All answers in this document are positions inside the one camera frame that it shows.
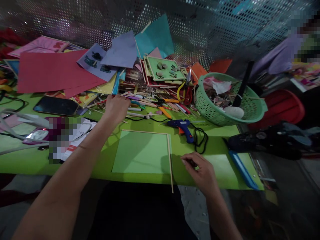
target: perforated metal sheet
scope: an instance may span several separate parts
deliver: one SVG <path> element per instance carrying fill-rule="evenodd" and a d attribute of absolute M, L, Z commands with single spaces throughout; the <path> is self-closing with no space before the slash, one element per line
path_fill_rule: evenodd
<path fill-rule="evenodd" d="M 199 61 L 207 70 L 219 58 L 246 47 L 258 58 L 316 10 L 317 0 L 7 0 L 0 24 L 33 40 L 39 35 L 90 47 L 111 47 L 111 39 L 129 30 L 139 33 L 167 13 L 179 64 Z"/>

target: black phone screen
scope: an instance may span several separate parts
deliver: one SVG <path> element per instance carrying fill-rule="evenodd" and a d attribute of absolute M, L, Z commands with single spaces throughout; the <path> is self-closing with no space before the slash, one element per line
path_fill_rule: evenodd
<path fill-rule="evenodd" d="M 33 110 L 57 115 L 72 116 L 78 109 L 78 104 L 70 99 L 42 97 Z"/>

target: basket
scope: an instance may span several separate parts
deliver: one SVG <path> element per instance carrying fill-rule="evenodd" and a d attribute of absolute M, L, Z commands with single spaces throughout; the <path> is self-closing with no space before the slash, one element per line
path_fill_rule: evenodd
<path fill-rule="evenodd" d="M 199 87 L 196 91 L 196 103 L 195 107 L 198 109 L 200 114 L 208 121 L 216 124 L 218 126 L 230 126 L 238 123 L 254 123 L 262 119 L 264 113 L 268 110 L 267 104 L 262 99 L 252 99 L 247 97 L 259 98 L 259 96 L 249 87 L 246 87 L 242 101 L 241 108 L 244 111 L 244 116 L 242 119 L 232 117 L 227 115 L 217 106 L 215 106 L 207 96 L 203 87 L 203 80 L 207 77 L 215 77 L 220 81 L 231 81 L 238 82 L 235 78 L 223 74 L 223 73 L 208 73 L 201 76 L 199 79 Z M 240 88 L 241 82 L 232 84 L 230 90 L 231 93 L 237 94 Z"/>

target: hand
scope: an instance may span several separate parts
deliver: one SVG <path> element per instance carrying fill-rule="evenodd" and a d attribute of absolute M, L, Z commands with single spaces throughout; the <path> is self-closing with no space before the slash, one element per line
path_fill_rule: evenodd
<path fill-rule="evenodd" d="M 130 100 L 126 97 L 120 97 L 120 95 L 109 95 L 106 101 L 106 111 L 103 114 L 103 118 L 111 120 L 118 125 L 127 115 L 128 107 L 130 106 Z"/>
<path fill-rule="evenodd" d="M 212 196 L 216 191 L 219 191 L 218 182 L 214 173 L 213 166 L 208 160 L 197 152 L 185 154 L 181 157 L 182 163 L 186 166 L 186 170 L 197 184 L 200 191 L 206 198 Z M 195 170 L 188 161 L 194 161 L 199 166 Z"/>

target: green cardboard square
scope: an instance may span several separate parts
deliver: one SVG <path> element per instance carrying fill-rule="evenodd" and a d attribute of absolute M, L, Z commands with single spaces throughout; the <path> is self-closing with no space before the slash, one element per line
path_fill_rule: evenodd
<path fill-rule="evenodd" d="M 170 174 L 167 135 L 121 131 L 112 172 Z"/>
<path fill-rule="evenodd" d="M 178 64 L 176 61 L 169 60 L 169 59 L 162 59 L 162 58 L 156 58 L 156 57 L 149 57 L 147 56 L 148 64 L 151 70 L 151 75 L 153 77 L 154 81 L 166 81 L 166 80 L 185 80 L 186 76 L 181 72 L 177 71 L 174 74 L 177 75 L 177 77 L 173 77 L 172 74 L 170 74 L 171 71 L 171 66 L 173 65 L 175 68 L 178 67 Z M 157 67 L 157 64 L 166 64 L 167 69 L 159 69 Z M 163 78 L 159 78 L 156 73 L 157 72 L 162 72 L 163 73 Z"/>

